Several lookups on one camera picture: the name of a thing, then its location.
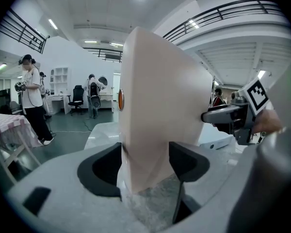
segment hand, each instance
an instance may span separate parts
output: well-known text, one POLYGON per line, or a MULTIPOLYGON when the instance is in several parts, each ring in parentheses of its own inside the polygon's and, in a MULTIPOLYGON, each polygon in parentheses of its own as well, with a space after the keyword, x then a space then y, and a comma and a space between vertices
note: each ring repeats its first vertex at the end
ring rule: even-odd
POLYGON ((252 134, 259 132, 273 133, 281 130, 282 124, 275 110, 262 110, 252 128, 252 134))

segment black pants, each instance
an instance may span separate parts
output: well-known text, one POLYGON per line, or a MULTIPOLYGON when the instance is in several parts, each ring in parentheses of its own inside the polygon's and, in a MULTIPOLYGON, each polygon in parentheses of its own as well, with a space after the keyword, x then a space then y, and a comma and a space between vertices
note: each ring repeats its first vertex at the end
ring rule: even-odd
POLYGON ((46 122, 44 121, 43 108, 34 107, 25 110, 27 114, 27 119, 30 122, 35 133, 38 135, 38 139, 42 140, 44 138, 46 141, 50 141, 53 137, 49 132, 46 122))

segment air vent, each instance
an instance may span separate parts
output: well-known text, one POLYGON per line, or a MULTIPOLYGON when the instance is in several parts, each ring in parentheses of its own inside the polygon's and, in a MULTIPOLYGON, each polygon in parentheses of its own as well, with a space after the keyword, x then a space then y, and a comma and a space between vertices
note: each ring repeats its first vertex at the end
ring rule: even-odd
POLYGON ((110 44, 110 41, 100 41, 102 44, 110 44))

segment orange light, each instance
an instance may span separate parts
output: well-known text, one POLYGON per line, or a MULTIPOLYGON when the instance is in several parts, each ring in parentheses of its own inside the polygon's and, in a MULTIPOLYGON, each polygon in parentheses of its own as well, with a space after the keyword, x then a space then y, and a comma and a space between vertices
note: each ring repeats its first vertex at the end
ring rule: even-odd
POLYGON ((124 92, 122 89, 118 91, 118 109, 122 111, 124 108, 124 92))

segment doorway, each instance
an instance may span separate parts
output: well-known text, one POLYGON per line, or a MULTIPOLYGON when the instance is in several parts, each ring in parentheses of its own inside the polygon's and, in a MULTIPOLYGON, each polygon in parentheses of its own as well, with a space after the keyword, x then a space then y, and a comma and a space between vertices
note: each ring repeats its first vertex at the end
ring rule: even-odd
POLYGON ((113 73, 113 101, 117 101, 118 91, 120 89, 120 73, 113 73))

